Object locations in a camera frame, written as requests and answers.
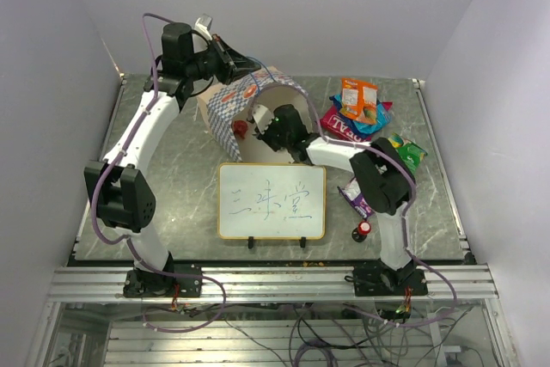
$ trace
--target blue and white checkered fabric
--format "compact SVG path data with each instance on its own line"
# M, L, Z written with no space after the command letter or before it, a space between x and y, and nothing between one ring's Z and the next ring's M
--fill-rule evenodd
M277 83L306 92L290 76L284 75L278 70L271 70L271 73ZM273 83L265 69L255 71L254 77L261 89ZM248 92L250 88L257 89L256 83L251 76L245 76L241 80L221 88L206 104L212 134L235 162L241 162L242 158L231 126L233 118L245 109L250 99L258 93L258 90L255 90L250 96L245 97L245 92Z

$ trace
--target table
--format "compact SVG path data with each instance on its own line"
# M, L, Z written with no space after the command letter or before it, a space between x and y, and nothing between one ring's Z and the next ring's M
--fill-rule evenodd
M320 113L331 105L328 97L340 89L332 76L294 76L311 95ZM358 77L379 87L381 101L394 103L392 120L381 132L397 132L428 152L416 172L418 198L409 228L413 252L423 260L462 260L460 221L439 162L419 91L410 79ZM107 147L111 148L138 107L146 76L129 75L121 89ZM360 216L344 201L337 186L351 174L327 168L327 226L319 241L300 248L296 241L257 241L248 249L243 241L217 236L217 167L230 162L229 155L206 130L196 101L189 101L178 119L167 129L153 155L147 180L157 200L154 222L160 237L177 260L373 260L380 255L376 216L373 230L363 243L351 239ZM106 235L114 237L110 229ZM130 260L124 243L104 245L91 228L89 214L82 221L76 244L77 260Z

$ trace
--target green snack bag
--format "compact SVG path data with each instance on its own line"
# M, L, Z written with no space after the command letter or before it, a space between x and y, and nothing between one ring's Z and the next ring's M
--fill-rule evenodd
M392 133L392 136L388 138L388 140L393 145L406 167L414 174L416 168L419 167L428 153L414 142L404 139L396 133Z

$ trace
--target purple snack bag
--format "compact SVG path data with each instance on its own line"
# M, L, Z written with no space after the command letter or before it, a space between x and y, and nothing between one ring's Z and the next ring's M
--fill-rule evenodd
M370 207L365 202L363 195L361 194L361 190L359 189L358 180L353 178L348 182L348 184L341 188L337 187L339 192L342 194L344 199L348 202L349 205L353 207L357 213L363 217L363 219L367 219L371 215L374 215L374 211L370 209Z

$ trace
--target yellow frame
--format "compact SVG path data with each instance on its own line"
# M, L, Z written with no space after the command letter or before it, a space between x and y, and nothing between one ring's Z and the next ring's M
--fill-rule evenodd
M247 240L247 236L223 236L220 234L220 208L221 208L221 185L222 180L220 179L220 171L222 170L223 165L253 165L256 167L309 167L309 168L321 168L323 170L323 232L320 236L315 238L307 238L308 240L320 240L325 236L325 228L327 224L327 170L325 167L317 165L304 165L302 163L252 163L252 162L224 162L217 167L217 235L223 240ZM282 241L282 240L300 240L301 236L292 236L292 237L271 237L271 236L255 236L255 240L272 240L272 241Z

